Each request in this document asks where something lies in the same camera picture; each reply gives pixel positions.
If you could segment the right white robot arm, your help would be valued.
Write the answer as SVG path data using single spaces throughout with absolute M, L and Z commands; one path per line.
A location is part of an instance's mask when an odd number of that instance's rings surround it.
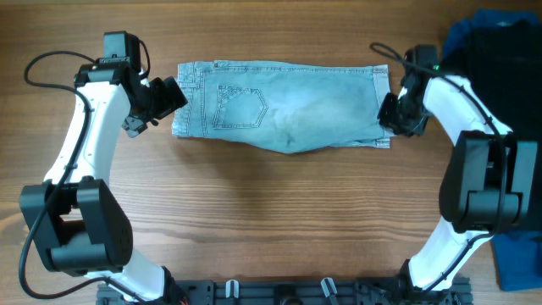
M 440 220 L 423 248 L 401 269 L 403 298 L 438 297 L 472 254 L 528 212 L 538 152 L 518 139 L 478 98 L 469 79 L 442 71 L 433 46 L 400 55 L 380 42 L 372 51 L 401 64 L 401 92 L 389 93 L 379 123 L 400 136 L 421 135 L 436 118 L 453 151 L 440 185 Z

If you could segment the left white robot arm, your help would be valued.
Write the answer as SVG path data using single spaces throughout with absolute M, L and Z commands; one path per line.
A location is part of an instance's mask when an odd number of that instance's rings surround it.
M 128 304 L 186 304 L 187 294 L 163 266 L 133 245 L 130 221 L 109 187 L 121 131 L 140 135 L 186 104 L 174 78 L 150 79 L 145 43 L 125 31 L 103 36 L 103 55 L 86 58 L 69 91 L 75 111 L 61 151 L 39 185 L 19 197 L 28 226 L 19 284 L 33 298 L 26 264 L 31 248 L 43 266 L 99 283 Z

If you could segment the light blue denim shorts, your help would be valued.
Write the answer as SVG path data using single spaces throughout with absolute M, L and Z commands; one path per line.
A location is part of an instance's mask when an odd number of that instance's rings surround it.
M 180 64 L 188 103 L 177 137 L 243 142 L 292 154 L 324 147 L 390 147 L 378 114 L 390 92 L 387 65 L 323 67 L 275 61 Z

